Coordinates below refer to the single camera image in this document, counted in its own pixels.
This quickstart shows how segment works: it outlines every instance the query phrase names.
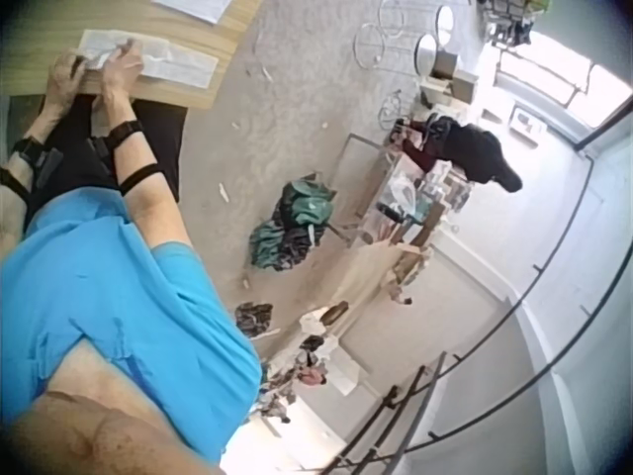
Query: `white paper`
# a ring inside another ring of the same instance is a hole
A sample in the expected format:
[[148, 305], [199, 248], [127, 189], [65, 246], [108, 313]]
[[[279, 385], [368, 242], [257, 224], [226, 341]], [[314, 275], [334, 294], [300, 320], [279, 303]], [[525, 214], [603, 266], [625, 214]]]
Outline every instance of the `white paper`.
[[108, 56], [129, 38], [142, 42], [142, 75], [207, 89], [218, 59], [168, 40], [119, 30], [85, 30], [79, 49], [88, 69], [101, 69]]
[[230, 0], [151, 0], [207, 22], [217, 23]]

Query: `blue shirt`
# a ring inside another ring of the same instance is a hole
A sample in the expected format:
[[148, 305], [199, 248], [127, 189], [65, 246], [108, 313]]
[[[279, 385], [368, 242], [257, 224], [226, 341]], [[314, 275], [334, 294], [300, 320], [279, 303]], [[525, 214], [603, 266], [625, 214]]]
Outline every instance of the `blue shirt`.
[[189, 246], [149, 249], [119, 192], [81, 188], [36, 215], [0, 278], [4, 424], [87, 338], [190, 447], [220, 460], [261, 369]]

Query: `desk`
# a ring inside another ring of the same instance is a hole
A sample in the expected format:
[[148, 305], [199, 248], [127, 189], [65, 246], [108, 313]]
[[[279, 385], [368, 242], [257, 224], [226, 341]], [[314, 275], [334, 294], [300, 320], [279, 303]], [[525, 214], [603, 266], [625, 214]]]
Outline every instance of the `desk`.
[[[84, 30], [123, 30], [170, 40], [215, 56], [219, 62], [208, 89], [141, 77], [134, 97], [209, 109], [230, 60], [261, 0], [232, 0], [217, 25], [150, 0], [57, 0], [33, 2], [4, 32], [0, 93], [44, 94], [48, 67], [68, 48], [79, 47]], [[99, 72], [89, 71], [80, 90], [98, 94]]]

